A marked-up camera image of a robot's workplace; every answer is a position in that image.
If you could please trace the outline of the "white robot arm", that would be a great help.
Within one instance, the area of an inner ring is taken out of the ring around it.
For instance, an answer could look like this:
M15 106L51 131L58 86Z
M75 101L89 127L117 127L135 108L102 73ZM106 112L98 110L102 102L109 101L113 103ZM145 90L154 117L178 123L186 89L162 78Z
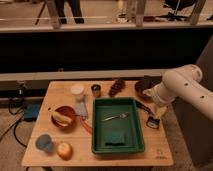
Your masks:
M184 65L167 70L160 83L143 93L159 107L180 97L213 121L213 92L200 84L202 78L202 70L197 65Z

